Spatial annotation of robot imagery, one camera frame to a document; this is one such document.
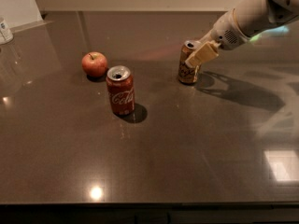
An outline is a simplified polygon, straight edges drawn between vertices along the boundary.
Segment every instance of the apple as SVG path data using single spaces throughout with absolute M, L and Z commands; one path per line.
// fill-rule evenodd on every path
M 107 71 L 107 59 L 97 51 L 87 53 L 81 63 L 84 72 L 90 77 L 101 77 Z

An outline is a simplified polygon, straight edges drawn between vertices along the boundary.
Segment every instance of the apple stem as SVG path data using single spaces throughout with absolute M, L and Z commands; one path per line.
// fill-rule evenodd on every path
M 94 60 L 93 56 L 92 56 L 91 54 L 89 54 L 89 55 L 90 55 L 90 57 Z

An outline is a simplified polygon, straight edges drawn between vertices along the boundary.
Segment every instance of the gray tabletop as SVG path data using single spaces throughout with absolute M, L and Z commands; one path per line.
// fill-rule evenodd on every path
M 50 12 L 0 47 L 0 203 L 299 201 L 297 23 L 178 79 L 180 48 L 218 13 Z M 112 114 L 88 51 L 135 79 Z

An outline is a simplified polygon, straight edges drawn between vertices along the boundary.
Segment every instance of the white robotic arm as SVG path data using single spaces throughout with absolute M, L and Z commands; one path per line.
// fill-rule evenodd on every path
M 235 49 L 264 30 L 299 20 L 299 0 L 244 0 L 222 15 L 186 60 L 189 67 L 218 57 L 218 49 Z

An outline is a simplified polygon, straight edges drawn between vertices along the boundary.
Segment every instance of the soda can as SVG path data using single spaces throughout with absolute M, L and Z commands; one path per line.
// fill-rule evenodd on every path
M 199 66 L 189 68 L 185 61 L 188 57 L 198 48 L 199 42 L 196 40 L 185 41 L 181 48 L 179 67 L 178 67 L 178 80 L 184 84 L 194 84 L 197 82 L 199 73 Z
M 0 17 L 0 45 L 5 44 L 13 39 L 13 34 L 11 33 L 4 18 Z
M 135 94 L 129 68 L 122 65 L 110 68 L 106 83 L 112 112 L 118 116 L 132 113 L 135 109 Z

